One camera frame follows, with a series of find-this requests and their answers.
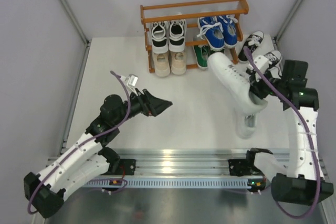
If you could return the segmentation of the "white sneaker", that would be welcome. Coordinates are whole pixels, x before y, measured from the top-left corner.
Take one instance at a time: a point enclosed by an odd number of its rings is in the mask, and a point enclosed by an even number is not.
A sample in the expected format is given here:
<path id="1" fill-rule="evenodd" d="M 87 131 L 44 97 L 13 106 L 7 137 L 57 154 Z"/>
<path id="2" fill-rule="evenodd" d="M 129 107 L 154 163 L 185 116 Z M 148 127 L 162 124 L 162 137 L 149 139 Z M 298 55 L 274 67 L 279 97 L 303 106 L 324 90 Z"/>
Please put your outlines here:
<path id="1" fill-rule="evenodd" d="M 252 137 L 257 127 L 257 114 L 244 114 L 235 109 L 235 130 L 236 134 L 243 139 Z"/>
<path id="2" fill-rule="evenodd" d="M 268 105 L 264 99 L 250 92 L 250 82 L 236 69 L 229 58 L 222 52 L 213 53 L 207 61 L 213 77 L 229 93 L 229 100 L 239 113 L 256 114 Z"/>

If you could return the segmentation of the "beige sneaker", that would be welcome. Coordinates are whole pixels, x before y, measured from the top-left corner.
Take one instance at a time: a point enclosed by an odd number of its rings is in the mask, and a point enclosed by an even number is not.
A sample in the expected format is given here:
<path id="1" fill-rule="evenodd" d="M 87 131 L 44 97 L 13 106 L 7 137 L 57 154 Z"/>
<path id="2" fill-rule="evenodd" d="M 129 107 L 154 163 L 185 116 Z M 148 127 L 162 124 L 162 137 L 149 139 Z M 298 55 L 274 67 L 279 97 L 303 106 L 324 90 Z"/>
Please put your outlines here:
<path id="1" fill-rule="evenodd" d="M 160 78 L 167 77 L 171 72 L 169 63 L 169 53 L 168 52 L 163 54 L 153 53 L 152 58 L 154 62 L 155 74 Z"/>
<path id="2" fill-rule="evenodd" d="M 171 52 L 171 72 L 183 75 L 186 72 L 186 52 Z"/>

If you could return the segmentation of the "green sneaker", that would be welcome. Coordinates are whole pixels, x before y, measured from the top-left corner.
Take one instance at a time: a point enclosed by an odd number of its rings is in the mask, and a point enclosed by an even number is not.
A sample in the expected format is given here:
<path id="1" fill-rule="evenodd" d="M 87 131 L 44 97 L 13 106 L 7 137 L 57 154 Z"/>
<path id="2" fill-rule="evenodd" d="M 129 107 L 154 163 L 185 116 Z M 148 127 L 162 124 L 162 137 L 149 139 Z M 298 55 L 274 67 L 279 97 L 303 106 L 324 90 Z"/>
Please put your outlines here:
<path id="1" fill-rule="evenodd" d="M 225 49 L 221 49 L 221 50 L 213 50 L 213 49 L 210 49 L 209 50 L 209 54 L 210 55 L 212 55 L 212 54 L 214 54 L 214 53 L 216 53 L 216 52 L 221 52 L 221 53 L 225 53 Z"/>
<path id="2" fill-rule="evenodd" d="M 194 45 L 193 46 L 196 63 L 201 70 L 206 70 L 208 68 L 207 60 L 210 54 L 209 46 L 204 45 Z"/>

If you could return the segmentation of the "black white-striped sneaker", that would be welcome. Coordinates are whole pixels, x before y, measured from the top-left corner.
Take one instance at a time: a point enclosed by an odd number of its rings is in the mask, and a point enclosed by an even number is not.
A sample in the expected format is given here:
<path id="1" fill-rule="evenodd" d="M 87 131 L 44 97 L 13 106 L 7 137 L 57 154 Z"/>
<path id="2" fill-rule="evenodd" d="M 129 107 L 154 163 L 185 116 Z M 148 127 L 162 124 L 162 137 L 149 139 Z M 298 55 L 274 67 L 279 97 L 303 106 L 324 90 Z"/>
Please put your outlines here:
<path id="1" fill-rule="evenodd" d="M 172 20 L 169 26 L 169 50 L 183 52 L 185 49 L 186 20 Z"/>
<path id="2" fill-rule="evenodd" d="M 152 22 L 150 24 L 152 50 L 155 54 L 168 52 L 166 22 Z"/>

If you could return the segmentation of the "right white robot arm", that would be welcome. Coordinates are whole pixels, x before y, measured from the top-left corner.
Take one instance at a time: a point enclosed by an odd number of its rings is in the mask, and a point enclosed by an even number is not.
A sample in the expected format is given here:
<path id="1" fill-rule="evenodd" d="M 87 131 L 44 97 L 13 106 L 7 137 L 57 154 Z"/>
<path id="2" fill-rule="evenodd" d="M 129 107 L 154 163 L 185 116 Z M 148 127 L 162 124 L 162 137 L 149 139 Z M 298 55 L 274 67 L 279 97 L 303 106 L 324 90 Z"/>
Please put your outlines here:
<path id="1" fill-rule="evenodd" d="M 272 75 L 270 65 L 263 56 L 248 65 L 250 90 L 259 98 L 273 95 L 280 99 L 289 134 L 289 163 L 283 166 L 271 151 L 252 148 L 247 152 L 245 167 L 250 174 L 262 172 L 271 181 L 275 201 L 311 206 L 334 192 L 319 164 L 318 93 L 306 86 L 307 62 L 287 60 L 279 78 Z"/>

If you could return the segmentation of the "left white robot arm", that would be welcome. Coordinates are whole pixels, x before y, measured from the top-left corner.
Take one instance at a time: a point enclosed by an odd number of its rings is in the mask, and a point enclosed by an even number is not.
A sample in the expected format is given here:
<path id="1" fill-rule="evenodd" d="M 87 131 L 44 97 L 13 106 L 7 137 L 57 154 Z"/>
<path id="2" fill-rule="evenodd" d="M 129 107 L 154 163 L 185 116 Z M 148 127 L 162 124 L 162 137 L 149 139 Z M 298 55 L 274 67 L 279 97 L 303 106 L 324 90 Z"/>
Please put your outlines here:
<path id="1" fill-rule="evenodd" d="M 108 144 L 120 133 L 125 121 L 143 114 L 156 117 L 173 103 L 153 96 L 147 89 L 136 90 L 123 101 L 112 94 L 104 99 L 100 114 L 81 137 L 52 164 L 23 180 L 28 213 L 50 218 L 80 187 L 102 174 L 115 174 L 120 156 Z"/>

